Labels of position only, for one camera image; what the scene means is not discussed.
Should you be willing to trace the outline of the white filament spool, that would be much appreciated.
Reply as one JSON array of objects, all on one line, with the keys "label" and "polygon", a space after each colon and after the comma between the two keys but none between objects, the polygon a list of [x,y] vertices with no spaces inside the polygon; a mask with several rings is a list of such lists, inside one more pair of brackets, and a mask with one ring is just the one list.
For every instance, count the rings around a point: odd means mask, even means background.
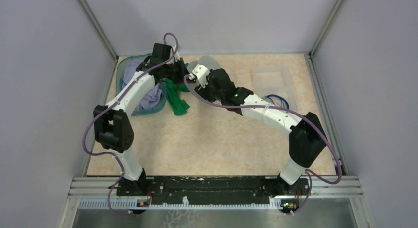
[{"label": "white filament spool", "polygon": [[191,61],[186,68],[189,73],[192,73],[197,65],[203,65],[206,68],[213,70],[221,69],[221,65],[210,55],[204,55],[198,60]]}]

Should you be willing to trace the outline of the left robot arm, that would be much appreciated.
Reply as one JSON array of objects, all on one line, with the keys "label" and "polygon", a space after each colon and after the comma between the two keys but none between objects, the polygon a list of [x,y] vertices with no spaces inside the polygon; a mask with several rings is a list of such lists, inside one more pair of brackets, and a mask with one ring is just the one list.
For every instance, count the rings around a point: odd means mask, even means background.
[{"label": "left robot arm", "polygon": [[160,80],[175,81],[186,75],[185,63],[177,52],[176,46],[154,44],[152,54],[134,68],[132,77],[119,94],[105,106],[94,108],[95,140],[121,164],[119,195],[142,195],[147,191],[145,169],[135,159],[132,149],[135,137],[130,117]]}]

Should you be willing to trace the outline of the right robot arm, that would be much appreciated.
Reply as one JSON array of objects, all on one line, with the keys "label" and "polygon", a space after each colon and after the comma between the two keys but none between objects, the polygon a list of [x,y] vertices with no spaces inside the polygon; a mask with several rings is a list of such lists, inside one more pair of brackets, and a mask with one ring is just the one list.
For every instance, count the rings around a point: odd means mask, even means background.
[{"label": "right robot arm", "polygon": [[291,194],[297,188],[297,180],[310,168],[326,147],[326,137],[317,115],[276,107],[253,91],[236,87],[224,69],[208,69],[198,65],[189,79],[198,85],[194,91],[205,101],[249,117],[270,126],[289,140],[289,156],[285,167],[275,182],[266,185],[271,196]]}]

